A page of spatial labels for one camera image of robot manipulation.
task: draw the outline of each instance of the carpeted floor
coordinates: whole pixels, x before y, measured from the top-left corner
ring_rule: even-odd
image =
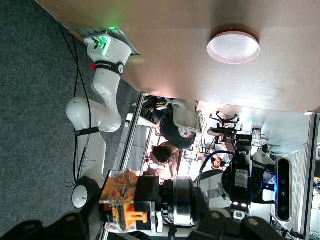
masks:
[[[59,24],[32,0],[0,1],[0,236],[20,222],[50,225],[73,210],[75,137],[66,116],[77,67]],[[68,41],[71,34],[64,31]],[[89,98],[94,72],[85,46],[76,41]],[[121,81],[118,109],[126,116],[135,90]],[[78,96],[84,96],[78,85]],[[103,134],[105,173],[113,166],[119,131]]]

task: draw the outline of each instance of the green light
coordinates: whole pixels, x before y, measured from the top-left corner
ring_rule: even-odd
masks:
[[[106,41],[106,43],[104,43],[103,51],[102,51],[102,55],[105,56],[107,54],[108,48],[110,46],[111,38],[104,36],[104,37],[102,37],[102,39],[104,41]]]

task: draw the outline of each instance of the chair backrest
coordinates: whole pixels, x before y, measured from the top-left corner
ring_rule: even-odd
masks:
[[[205,117],[201,111],[197,111],[198,104],[193,100],[174,99],[173,121],[177,127],[188,129],[192,132],[203,134]]]

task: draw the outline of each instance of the black t-shirt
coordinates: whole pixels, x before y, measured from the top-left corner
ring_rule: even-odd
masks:
[[[175,125],[174,109],[171,105],[168,106],[161,119],[160,133],[171,145],[178,149],[189,149],[197,136],[194,131]]]

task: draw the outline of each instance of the gray carpet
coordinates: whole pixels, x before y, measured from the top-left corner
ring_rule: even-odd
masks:
[[[73,210],[75,137],[66,116],[77,74],[59,24],[32,0],[0,1],[0,236],[20,222],[50,225]],[[64,31],[69,42],[71,35]],[[94,72],[76,41],[89,98]],[[118,109],[126,116],[135,90],[122,81]],[[84,96],[78,85],[78,96]],[[113,166],[124,122],[107,143],[105,174]]]

